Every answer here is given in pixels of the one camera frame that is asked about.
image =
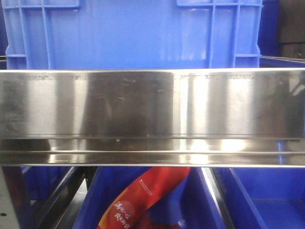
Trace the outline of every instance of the red package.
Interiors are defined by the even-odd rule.
[[[150,215],[144,214],[132,229],[180,229],[180,226],[175,224],[154,223],[151,221]]]
[[[149,169],[113,201],[97,229],[131,229],[153,204],[176,188],[189,171],[189,167]]]

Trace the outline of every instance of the metal rack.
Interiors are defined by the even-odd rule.
[[[305,167],[304,89],[301,68],[0,71],[0,165]],[[20,171],[2,167],[5,224],[45,228],[83,174],[35,214],[12,192]]]

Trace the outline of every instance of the blue plastic bin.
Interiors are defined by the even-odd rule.
[[[278,56],[280,45],[277,43],[277,20],[279,0],[263,0],[258,46],[265,56]]]
[[[305,228],[305,169],[221,168],[216,176],[236,229]]]
[[[100,167],[93,179],[73,229],[96,229],[115,198],[147,167]],[[188,229],[225,229],[200,168],[192,168],[186,180],[148,212],[155,223]]]
[[[70,167],[21,167],[31,200],[46,200]]]
[[[6,37],[3,11],[0,1],[0,56],[5,55],[5,50],[7,46],[8,46],[8,41]],[[0,69],[6,69],[6,63],[0,62]]]
[[[262,0],[2,0],[9,69],[258,67]]]

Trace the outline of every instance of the stainless steel shelf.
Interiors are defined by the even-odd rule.
[[[0,71],[0,165],[305,167],[305,69]]]

